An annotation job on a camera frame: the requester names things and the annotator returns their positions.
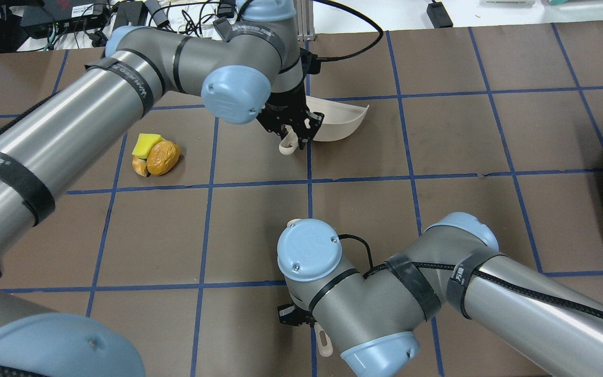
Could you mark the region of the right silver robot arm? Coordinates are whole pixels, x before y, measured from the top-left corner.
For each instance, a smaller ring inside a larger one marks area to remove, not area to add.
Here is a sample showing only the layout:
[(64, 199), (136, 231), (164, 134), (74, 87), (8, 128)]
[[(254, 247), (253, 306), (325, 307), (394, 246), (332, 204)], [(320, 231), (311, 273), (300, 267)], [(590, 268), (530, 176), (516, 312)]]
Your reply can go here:
[(292, 303), (282, 324), (320, 325), (358, 376), (393, 376), (419, 352), (414, 329), (444, 304), (554, 376), (603, 376), (603, 305), (499, 251), (476, 217), (450, 213), (362, 274), (322, 220), (289, 222), (277, 243)]

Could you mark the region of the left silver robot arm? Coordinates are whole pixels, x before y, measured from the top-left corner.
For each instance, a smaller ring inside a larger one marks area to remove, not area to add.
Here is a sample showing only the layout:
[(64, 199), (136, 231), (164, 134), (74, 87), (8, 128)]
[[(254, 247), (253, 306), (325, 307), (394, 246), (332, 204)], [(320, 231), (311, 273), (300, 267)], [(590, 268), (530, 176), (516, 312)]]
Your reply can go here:
[[(0, 277), (3, 256), (55, 210), (99, 155), (169, 91), (197, 95), (232, 124), (292, 109), (280, 130), (302, 141), (309, 115), (292, 1), (237, 1), (221, 41), (149, 27), (115, 29), (105, 56), (0, 135)], [(0, 376), (144, 376), (136, 347), (91, 318), (0, 291)]]

